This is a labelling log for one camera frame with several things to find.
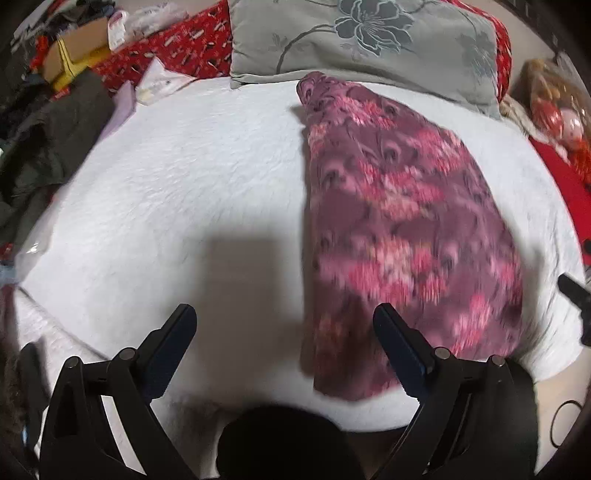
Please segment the purple pink floral cloth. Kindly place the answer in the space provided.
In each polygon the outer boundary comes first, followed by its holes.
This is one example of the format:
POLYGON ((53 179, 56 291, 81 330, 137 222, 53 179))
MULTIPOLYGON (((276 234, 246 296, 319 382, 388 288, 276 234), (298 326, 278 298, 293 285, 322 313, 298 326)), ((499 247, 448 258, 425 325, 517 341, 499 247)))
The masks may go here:
POLYGON ((511 354, 524 330, 521 259, 463 141, 321 72, 297 95, 310 150, 315 389, 360 401, 397 385, 373 327, 383 303, 460 358, 511 354))

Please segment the red patterned blanket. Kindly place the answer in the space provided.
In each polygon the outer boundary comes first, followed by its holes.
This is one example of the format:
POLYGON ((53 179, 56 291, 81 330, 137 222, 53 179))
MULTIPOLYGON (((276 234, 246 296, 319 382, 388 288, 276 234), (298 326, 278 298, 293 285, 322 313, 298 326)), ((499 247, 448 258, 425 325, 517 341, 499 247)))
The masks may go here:
MULTIPOLYGON (((493 73, 498 100, 507 93, 513 66, 511 40, 506 26, 488 12, 462 1, 437 2, 453 6, 479 23, 493 28, 491 46, 468 40, 465 50, 481 69, 493 73)), ((109 58, 99 62, 93 70, 102 78, 110 92, 124 82, 137 85, 151 60, 156 57, 166 68, 197 79, 226 77, 230 70, 230 26, 228 2, 219 1, 197 15, 177 22, 145 39, 136 40, 109 58)))

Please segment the white paper documents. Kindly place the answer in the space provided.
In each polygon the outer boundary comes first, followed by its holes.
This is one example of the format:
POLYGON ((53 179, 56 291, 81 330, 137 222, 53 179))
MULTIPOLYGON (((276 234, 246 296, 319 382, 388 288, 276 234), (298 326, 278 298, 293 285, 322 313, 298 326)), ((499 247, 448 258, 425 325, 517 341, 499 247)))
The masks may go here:
POLYGON ((152 105, 196 80, 197 78, 192 76, 166 69, 164 64, 154 57, 135 87, 135 97, 142 105, 152 105))

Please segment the white quilted bedspread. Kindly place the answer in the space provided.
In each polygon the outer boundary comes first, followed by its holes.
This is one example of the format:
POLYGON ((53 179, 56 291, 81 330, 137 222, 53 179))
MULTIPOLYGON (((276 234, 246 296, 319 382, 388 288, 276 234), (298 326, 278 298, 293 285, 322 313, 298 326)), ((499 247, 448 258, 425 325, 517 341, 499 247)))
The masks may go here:
MULTIPOLYGON (((201 80, 140 107, 99 142, 53 205, 48 248, 18 289, 21 334, 50 317, 94 363, 137 348, 180 304, 193 336, 162 397, 168 427, 195 431, 199 409, 287 411, 339 431, 409 424, 419 408, 397 377, 360 401, 315 389, 311 375, 308 133, 301 80, 232 89, 201 80)), ((358 83, 453 131, 476 160, 521 259, 523 334, 509 355, 533 383, 582 353, 581 321, 558 291, 583 275, 566 204, 532 144, 503 120, 434 95, 358 83)), ((52 394, 78 350, 47 344, 52 394)), ((142 469, 111 398, 102 400, 125 465, 142 469)))

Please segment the red stuffed toy in plastic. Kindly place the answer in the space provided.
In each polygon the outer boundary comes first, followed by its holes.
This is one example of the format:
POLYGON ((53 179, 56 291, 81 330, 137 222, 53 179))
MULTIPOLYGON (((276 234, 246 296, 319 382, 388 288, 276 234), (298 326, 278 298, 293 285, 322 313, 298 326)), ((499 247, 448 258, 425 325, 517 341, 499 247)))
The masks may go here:
POLYGON ((526 74, 534 124, 566 150, 568 163, 589 188, 589 93, 572 70, 550 60, 529 60, 526 74))

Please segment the grey floral pillow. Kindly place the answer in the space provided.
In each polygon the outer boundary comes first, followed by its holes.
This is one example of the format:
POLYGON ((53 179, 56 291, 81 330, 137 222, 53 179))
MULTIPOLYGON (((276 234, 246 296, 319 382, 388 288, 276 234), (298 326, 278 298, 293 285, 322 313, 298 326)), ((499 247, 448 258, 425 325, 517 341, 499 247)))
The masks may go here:
POLYGON ((506 91, 502 23, 462 1, 231 1, 236 85, 304 78, 428 93, 492 118, 506 91))

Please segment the dark green jacket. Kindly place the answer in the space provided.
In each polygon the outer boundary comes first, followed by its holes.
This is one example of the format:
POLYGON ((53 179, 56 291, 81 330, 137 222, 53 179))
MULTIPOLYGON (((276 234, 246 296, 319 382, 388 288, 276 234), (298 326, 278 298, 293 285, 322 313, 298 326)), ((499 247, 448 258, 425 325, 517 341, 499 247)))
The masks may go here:
POLYGON ((100 77, 84 70, 55 99, 25 85, 1 110, 1 245, 17 250, 92 150, 114 112, 100 77))

